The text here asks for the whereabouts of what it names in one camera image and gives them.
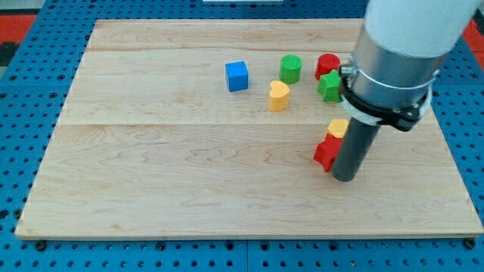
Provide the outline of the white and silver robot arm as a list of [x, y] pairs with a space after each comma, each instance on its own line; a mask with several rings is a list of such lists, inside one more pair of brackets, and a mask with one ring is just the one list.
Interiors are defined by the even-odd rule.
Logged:
[[439, 70], [481, 0], [370, 0], [339, 96], [351, 116], [331, 173], [351, 181], [380, 127], [410, 131], [430, 108]]

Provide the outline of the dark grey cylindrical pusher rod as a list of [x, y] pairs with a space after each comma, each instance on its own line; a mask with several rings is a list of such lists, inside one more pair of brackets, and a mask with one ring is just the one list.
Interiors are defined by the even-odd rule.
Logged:
[[331, 174], [337, 180], [348, 182], [355, 178], [379, 130], [379, 125], [368, 125], [355, 118], [350, 119], [331, 169]]

